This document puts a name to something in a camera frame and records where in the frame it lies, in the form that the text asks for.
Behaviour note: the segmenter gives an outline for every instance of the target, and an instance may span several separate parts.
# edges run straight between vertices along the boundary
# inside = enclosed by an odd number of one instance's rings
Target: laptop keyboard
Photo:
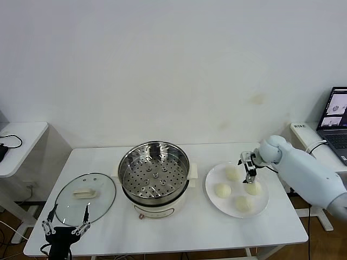
[[[335,149],[347,149],[347,134],[328,134],[324,137]]]

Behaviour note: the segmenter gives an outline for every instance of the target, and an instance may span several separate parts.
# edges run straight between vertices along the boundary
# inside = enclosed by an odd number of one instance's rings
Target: dumpling
[[[225,199],[232,193],[232,188],[228,184],[218,183],[215,185],[215,193],[218,197]]]
[[[249,212],[253,209],[254,205],[251,199],[246,196],[238,196],[236,198],[236,208],[240,212]]]
[[[259,182],[245,184],[245,190],[250,195],[259,195],[262,192],[262,188]]]
[[[226,166],[226,176],[228,180],[237,181],[241,179],[240,171],[233,165],[228,164]]]

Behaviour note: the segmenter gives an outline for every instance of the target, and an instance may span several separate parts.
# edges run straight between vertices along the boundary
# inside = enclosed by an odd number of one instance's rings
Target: white table
[[[48,124],[46,122],[0,123],[0,136],[15,134],[23,141],[21,147],[9,149],[4,159],[0,162],[0,178],[7,178],[16,173],[47,127]],[[20,143],[15,137],[0,138],[0,142],[6,146],[16,146]],[[33,217],[33,214],[37,210],[37,206],[32,206],[28,211],[25,211],[1,190],[0,206],[23,221],[17,229],[20,234],[24,234],[27,228],[35,225],[36,219]],[[12,243],[19,243],[21,239],[19,235],[15,234]]]
[[[311,144],[314,144],[317,141],[322,141],[323,139],[317,134],[317,122],[294,122],[291,123],[291,130],[299,139],[304,148],[308,148]],[[334,154],[332,149],[328,145],[321,145],[317,149],[312,152],[312,155],[326,167],[332,169],[340,176],[341,174],[347,173],[347,166],[345,166]],[[297,209],[298,216],[308,217],[309,210],[308,209]],[[332,224],[329,219],[325,215],[323,209],[319,207],[313,206],[311,208],[311,216],[318,217],[320,223],[322,224],[325,231],[334,230]]]
[[[307,241],[307,234],[288,199],[278,177],[259,170],[267,181],[269,204],[253,218],[238,219],[219,211],[203,188],[207,173],[216,164],[231,161],[237,164],[242,151],[252,151],[259,144],[182,145],[190,161],[197,164],[196,187],[186,192],[183,208],[162,219],[140,220],[120,184],[110,210],[71,247],[75,256],[148,254],[196,250],[221,250],[271,246],[258,257],[265,259],[286,244]],[[47,203],[31,233],[24,253],[42,256],[40,247],[46,243],[41,221],[46,219],[60,190],[71,180],[85,173],[111,175],[130,147],[74,149],[67,160]],[[54,225],[62,225],[55,218]]]

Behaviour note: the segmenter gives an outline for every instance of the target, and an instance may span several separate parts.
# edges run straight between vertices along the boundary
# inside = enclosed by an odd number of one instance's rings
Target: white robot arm
[[[347,220],[347,190],[340,176],[314,157],[295,149],[283,137],[273,135],[263,140],[254,152],[241,153],[240,162],[247,172],[245,183],[254,181],[256,168],[272,165],[308,203]]]

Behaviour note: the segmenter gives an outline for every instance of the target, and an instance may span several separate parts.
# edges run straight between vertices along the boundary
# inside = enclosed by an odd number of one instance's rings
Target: glass lid
[[[112,206],[116,187],[112,179],[101,173],[84,174],[68,183],[59,193],[55,215],[68,226],[83,223],[86,206],[89,221],[101,218]]]

